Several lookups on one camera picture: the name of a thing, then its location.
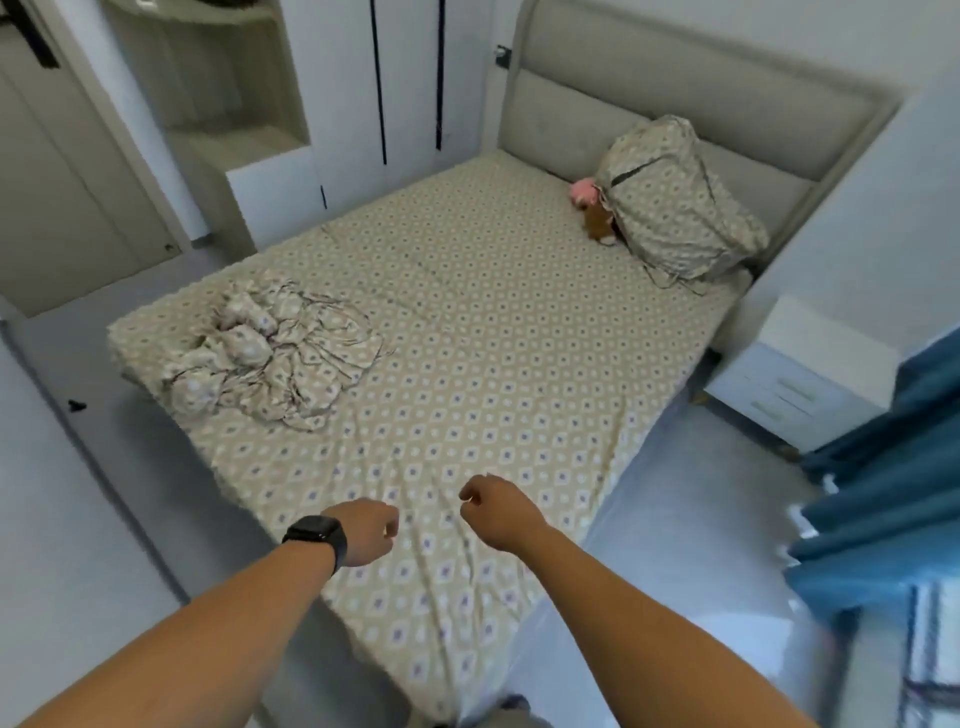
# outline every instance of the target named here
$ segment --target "smartwatch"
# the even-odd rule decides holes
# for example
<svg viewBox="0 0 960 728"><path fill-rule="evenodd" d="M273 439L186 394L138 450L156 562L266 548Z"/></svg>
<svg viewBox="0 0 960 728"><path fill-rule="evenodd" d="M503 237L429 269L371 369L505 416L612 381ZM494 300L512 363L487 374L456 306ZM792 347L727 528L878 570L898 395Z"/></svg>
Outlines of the smartwatch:
<svg viewBox="0 0 960 728"><path fill-rule="evenodd" d="M347 558L347 534L340 522L329 516L304 516L287 529L282 544L288 541L310 541L333 546L333 572L336 573Z"/></svg>

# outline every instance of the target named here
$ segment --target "hand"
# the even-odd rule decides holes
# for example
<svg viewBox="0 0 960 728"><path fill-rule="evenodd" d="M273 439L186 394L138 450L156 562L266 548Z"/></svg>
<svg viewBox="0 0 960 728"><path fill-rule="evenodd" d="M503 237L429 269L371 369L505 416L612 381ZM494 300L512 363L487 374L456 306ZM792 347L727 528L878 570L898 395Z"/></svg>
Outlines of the hand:
<svg viewBox="0 0 960 728"><path fill-rule="evenodd" d="M395 506L368 497L337 503L324 515L339 521L347 535L345 567L363 567L386 556L400 528L400 512Z"/></svg>
<svg viewBox="0 0 960 728"><path fill-rule="evenodd" d="M509 480L496 475L475 475L460 491L460 515L481 541L514 555L523 545L549 528L534 501Z"/></svg>

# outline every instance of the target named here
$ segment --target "patterned bed sheet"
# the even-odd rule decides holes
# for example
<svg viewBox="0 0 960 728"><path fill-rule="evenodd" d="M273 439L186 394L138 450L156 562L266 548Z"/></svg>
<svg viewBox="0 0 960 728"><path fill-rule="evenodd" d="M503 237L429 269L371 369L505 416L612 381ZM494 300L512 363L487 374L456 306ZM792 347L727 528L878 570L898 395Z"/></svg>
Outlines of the patterned bed sheet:
<svg viewBox="0 0 960 728"><path fill-rule="evenodd" d="M230 281L266 270L349 299L395 352L319 432L230 409L180 425L275 540L348 498L400 508L393 552L324 598L416 707L451 720L541 597L459 519L460 486L511 479L581 541L749 277L660 289L626 248L586 238L565 182L494 152L120 319L118 366L158 398L163 353L196 343Z"/></svg>

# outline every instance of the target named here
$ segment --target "bed frame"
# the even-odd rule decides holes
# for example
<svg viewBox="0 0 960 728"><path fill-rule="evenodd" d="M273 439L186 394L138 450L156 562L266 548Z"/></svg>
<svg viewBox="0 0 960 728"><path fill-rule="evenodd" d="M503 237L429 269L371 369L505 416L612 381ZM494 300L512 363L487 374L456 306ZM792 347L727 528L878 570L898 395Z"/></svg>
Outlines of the bed frame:
<svg viewBox="0 0 960 728"><path fill-rule="evenodd" d="M765 267L870 145L898 93L582 0L526 0L499 146L574 181L638 121L676 114L767 226Z"/></svg>

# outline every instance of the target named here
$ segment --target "door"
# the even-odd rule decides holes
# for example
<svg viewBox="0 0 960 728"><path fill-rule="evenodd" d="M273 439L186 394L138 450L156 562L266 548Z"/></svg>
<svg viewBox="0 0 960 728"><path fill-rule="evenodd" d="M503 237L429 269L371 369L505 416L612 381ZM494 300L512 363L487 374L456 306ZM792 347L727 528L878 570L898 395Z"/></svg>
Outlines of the door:
<svg viewBox="0 0 960 728"><path fill-rule="evenodd" d="M17 6L2 0L0 22ZM29 35L0 24L0 298L33 316L179 248L79 83L43 67Z"/></svg>

